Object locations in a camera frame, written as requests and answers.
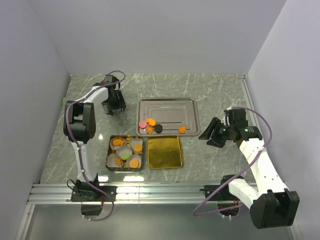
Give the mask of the round orange cookie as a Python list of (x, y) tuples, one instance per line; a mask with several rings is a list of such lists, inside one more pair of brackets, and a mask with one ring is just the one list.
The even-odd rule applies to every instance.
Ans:
[(134, 151), (135, 153), (140, 153), (140, 152), (142, 152), (142, 150), (143, 150), (143, 145), (140, 144), (140, 143), (135, 144), (135, 145), (133, 146), (133, 151)]

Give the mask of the gold cookie tin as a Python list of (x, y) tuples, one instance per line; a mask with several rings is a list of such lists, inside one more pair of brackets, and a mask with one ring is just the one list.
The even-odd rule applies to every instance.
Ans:
[(140, 172), (143, 168), (143, 143), (141, 136), (112, 135), (105, 167), (111, 172)]

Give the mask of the green round cookie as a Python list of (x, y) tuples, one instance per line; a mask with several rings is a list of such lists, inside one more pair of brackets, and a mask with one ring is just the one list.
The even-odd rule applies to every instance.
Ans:
[(129, 153), (123, 153), (120, 157), (122, 160), (127, 160), (131, 155)]

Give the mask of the silver metal tray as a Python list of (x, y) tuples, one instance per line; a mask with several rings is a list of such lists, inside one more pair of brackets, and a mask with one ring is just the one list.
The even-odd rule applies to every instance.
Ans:
[[(201, 132), (198, 106), (191, 97), (142, 98), (137, 102), (136, 122), (152, 118), (163, 127), (161, 136), (197, 136)], [(186, 127), (180, 134), (178, 128)]]

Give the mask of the gold tin lid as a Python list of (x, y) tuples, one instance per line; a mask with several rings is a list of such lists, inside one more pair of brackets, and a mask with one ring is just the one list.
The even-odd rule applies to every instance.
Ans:
[(151, 170), (181, 168), (184, 165), (184, 158), (180, 137), (173, 135), (148, 137), (147, 162)]

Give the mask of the round waffle cookie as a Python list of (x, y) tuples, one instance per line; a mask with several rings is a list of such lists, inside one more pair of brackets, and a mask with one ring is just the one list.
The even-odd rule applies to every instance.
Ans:
[(140, 167), (139, 160), (136, 159), (136, 158), (131, 159), (130, 162), (129, 162), (129, 167), (130, 168), (134, 168), (134, 169), (139, 168)]

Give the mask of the metal tongs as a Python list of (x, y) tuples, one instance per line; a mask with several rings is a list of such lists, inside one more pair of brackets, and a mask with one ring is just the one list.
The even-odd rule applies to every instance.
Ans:
[(119, 114), (118, 114), (118, 124), (120, 125), (120, 126), (123, 126), (123, 124), (124, 124), (124, 112), (123, 111), (121, 111)]

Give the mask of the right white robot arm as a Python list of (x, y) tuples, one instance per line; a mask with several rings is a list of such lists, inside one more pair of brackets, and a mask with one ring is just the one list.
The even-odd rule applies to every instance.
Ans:
[(226, 212), (246, 206), (253, 225), (257, 229), (289, 227), (296, 217), (300, 197), (291, 191), (277, 173), (267, 152), (273, 133), (264, 140), (257, 126), (249, 125), (246, 112), (261, 116), (248, 107), (229, 107), (224, 118), (213, 117), (208, 127), (199, 136), (208, 146), (223, 148), (227, 141), (234, 142), (245, 157), (248, 165), (234, 175), (224, 176), (220, 185), (210, 192), (205, 186), (205, 199), (193, 210), (194, 216), (206, 215), (200, 212), (205, 203), (220, 194), (224, 199), (238, 199), (241, 203), (216, 209)]

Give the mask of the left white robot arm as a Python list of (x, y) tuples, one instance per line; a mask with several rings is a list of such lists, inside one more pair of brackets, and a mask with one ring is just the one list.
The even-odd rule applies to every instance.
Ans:
[(92, 160), (90, 140), (96, 133), (95, 106), (106, 101), (109, 90), (119, 86), (125, 78), (125, 74), (120, 80), (107, 74), (105, 80), (96, 83), (83, 97), (65, 103), (63, 131), (71, 141), (78, 171), (74, 191), (89, 201), (95, 201), (100, 196), (112, 199), (100, 188), (98, 173)]

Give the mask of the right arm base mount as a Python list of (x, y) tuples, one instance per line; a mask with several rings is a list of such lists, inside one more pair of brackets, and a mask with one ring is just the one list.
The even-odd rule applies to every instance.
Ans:
[[(214, 184), (214, 185), (205, 185), (201, 191), (204, 192), (205, 198), (207, 198), (210, 194), (212, 194), (219, 185)], [(209, 201), (216, 201), (216, 202), (230, 202), (230, 203), (218, 203), (217, 207), (218, 209), (224, 209), (232, 206), (239, 206), (240, 205), (240, 200), (229, 193), (227, 190), (227, 187), (224, 187), (222, 190), (220, 190), (218, 193), (216, 193)], [(248, 209), (246, 208), (245, 205), (225, 211), (218, 212), (219, 215), (222, 217), (228, 217), (228, 218), (238, 218), (240, 216), (243, 216)]]

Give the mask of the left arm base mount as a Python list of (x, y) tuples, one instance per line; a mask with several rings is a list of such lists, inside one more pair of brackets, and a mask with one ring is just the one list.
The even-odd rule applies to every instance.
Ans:
[(100, 191), (80, 191), (73, 188), (70, 201), (72, 203), (81, 204), (81, 214), (84, 216), (92, 217), (101, 214), (104, 203), (111, 203), (116, 199), (117, 187), (116, 186), (101, 186), (100, 187), (109, 197), (105, 196)]

